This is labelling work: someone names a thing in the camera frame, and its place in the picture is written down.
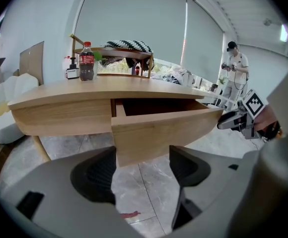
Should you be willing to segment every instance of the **dark liquid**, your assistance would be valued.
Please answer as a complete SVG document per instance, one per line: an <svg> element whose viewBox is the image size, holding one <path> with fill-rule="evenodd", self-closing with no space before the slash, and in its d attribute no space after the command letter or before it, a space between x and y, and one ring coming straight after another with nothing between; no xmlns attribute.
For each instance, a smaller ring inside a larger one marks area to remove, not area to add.
<svg viewBox="0 0 288 238"><path fill-rule="evenodd" d="M93 56L93 52L81 52L80 56ZM94 76L93 63L80 64L80 79L82 81L92 80Z"/></svg>

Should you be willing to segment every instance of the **white bean bag chair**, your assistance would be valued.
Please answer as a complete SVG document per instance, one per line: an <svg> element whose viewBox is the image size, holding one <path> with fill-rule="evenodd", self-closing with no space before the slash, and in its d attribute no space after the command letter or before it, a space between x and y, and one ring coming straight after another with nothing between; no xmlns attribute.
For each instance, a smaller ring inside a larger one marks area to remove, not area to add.
<svg viewBox="0 0 288 238"><path fill-rule="evenodd" d="M37 86L38 80L27 73L11 76L0 84L0 144L9 144L24 135L16 125L7 103Z"/></svg>

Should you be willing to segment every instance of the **black and white patterned cloth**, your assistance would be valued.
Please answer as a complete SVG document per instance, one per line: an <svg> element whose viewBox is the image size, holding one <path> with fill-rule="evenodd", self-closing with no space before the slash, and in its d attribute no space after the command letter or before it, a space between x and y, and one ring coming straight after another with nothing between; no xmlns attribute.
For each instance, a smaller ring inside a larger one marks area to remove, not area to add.
<svg viewBox="0 0 288 238"><path fill-rule="evenodd" d="M130 40L115 40L109 41L106 44L102 45L105 48L120 48L120 49L128 49L128 50L139 50L142 52L152 52L150 47L146 45L142 41L130 41ZM106 60L103 60L101 64L105 67L108 64L114 63L116 61L121 61L123 58L121 57L104 57ZM140 63L142 64L142 60L133 59L133 58L125 58L128 67L131 68L135 64ZM149 58L144 59L143 70L148 70L149 68Z"/></svg>

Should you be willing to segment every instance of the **man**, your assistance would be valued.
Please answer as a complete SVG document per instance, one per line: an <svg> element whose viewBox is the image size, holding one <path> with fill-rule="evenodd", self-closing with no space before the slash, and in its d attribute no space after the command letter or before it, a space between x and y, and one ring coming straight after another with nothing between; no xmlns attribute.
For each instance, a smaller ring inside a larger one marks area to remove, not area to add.
<svg viewBox="0 0 288 238"><path fill-rule="evenodd" d="M228 43L227 51L229 51L230 54L227 63L228 68L226 69L228 71L228 84L222 96L235 101L238 99L239 94L247 83L249 63L248 58L239 52L238 46L235 42ZM226 100L222 100L219 107L223 108L226 102ZM227 110L230 110L232 105L233 103L229 102L227 105Z"/></svg>

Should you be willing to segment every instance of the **human hand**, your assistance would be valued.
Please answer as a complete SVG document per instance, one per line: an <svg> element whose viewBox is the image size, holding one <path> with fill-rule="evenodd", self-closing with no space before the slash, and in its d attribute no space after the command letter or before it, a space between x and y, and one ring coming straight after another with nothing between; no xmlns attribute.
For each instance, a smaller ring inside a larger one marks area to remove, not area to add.
<svg viewBox="0 0 288 238"><path fill-rule="evenodd" d="M275 114L270 105L263 108L261 113L254 119L254 129L256 131L262 130L270 124L277 121Z"/></svg>

